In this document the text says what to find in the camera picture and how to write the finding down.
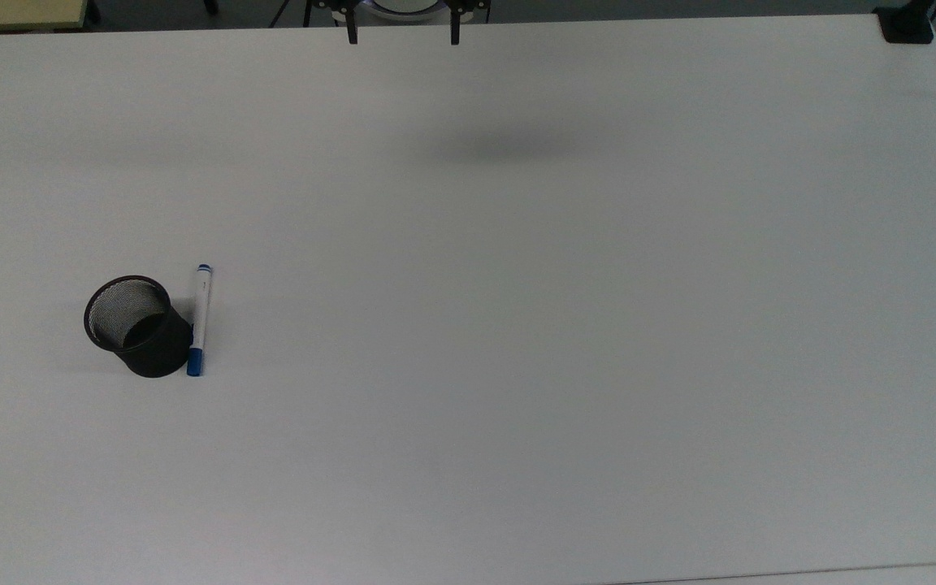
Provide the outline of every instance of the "pen holder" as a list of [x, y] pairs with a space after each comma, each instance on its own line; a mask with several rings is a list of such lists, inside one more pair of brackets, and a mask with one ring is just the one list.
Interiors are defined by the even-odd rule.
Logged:
[[85, 333], [145, 378], [160, 378], [186, 363], [190, 323], [171, 306], [168, 292], [144, 276], [115, 278], [85, 307]]

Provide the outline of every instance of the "black clamp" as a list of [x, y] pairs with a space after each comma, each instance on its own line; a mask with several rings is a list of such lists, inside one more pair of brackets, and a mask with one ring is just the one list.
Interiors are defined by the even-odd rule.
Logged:
[[472, 18], [472, 12], [490, 10], [490, 0], [446, 0], [450, 10], [450, 45], [461, 44], [461, 23]]
[[876, 8], [873, 14], [880, 18], [884, 40], [894, 44], [928, 45], [934, 39], [934, 30], [930, 26], [932, 19], [926, 18], [926, 12], [934, 1], [911, 0], [900, 8]]
[[331, 16], [335, 21], [345, 21], [345, 30], [349, 31], [349, 44], [356, 45], [359, 38], [356, 34], [356, 6], [361, 0], [310, 0], [317, 7], [330, 8]]

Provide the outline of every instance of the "white table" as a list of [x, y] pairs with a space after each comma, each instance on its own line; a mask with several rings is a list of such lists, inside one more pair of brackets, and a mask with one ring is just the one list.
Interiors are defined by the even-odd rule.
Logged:
[[[0, 583], [936, 562], [936, 44], [448, 36], [0, 38]], [[204, 378], [86, 340], [199, 262]]]

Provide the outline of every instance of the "gray floor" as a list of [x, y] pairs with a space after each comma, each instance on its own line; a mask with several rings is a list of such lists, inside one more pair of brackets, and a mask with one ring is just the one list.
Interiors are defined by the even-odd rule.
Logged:
[[[305, 0], [291, 0], [276, 24], [301, 26]], [[878, 5], [905, 0], [493, 0], [491, 22], [550, 22], [694, 16], [868, 14]], [[282, 0], [219, 0], [208, 15], [202, 0], [97, 0], [103, 16], [92, 30], [181, 30], [263, 28]], [[311, 26], [333, 26], [326, 11], [314, 10]]]

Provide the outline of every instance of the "white marker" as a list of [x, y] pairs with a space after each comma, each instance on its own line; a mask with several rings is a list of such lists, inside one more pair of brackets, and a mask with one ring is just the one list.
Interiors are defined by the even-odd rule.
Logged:
[[197, 293], [193, 296], [193, 344], [186, 358], [186, 375], [200, 375], [204, 363], [208, 293], [211, 293], [211, 266], [201, 264], [197, 267]]

